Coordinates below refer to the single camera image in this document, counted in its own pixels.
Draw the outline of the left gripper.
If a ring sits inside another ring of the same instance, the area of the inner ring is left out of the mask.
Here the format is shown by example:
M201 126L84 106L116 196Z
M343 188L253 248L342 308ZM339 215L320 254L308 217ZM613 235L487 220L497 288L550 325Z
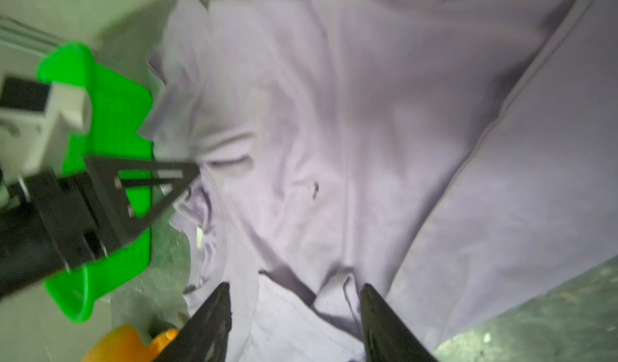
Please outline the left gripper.
M195 162L90 156L86 172L46 171L7 188L1 210L1 296L136 241L200 174Z

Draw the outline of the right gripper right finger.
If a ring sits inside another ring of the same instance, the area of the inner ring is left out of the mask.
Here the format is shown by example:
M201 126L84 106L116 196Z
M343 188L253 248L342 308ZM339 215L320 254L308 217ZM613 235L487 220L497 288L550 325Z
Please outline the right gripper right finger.
M360 316L367 361L437 361L370 284L360 292Z

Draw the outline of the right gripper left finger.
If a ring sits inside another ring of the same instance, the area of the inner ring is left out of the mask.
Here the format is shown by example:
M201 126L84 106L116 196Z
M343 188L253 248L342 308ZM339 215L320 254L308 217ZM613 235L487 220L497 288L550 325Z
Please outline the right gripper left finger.
M231 329L229 284L221 283L154 362L224 362Z

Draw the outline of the purple t shirt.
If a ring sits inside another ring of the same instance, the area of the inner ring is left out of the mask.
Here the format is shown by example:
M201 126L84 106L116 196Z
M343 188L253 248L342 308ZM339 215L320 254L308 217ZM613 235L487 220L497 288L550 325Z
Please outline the purple t shirt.
M617 255L617 0L177 0L140 133L229 361L349 361L372 286L426 348Z

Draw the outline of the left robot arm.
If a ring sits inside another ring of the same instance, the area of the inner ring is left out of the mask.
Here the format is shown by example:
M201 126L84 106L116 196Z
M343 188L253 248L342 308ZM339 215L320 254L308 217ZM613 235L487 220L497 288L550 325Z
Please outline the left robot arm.
M1 294L109 257L197 179L194 162L92 155L61 175L69 139L90 130L88 93L8 77L1 89Z

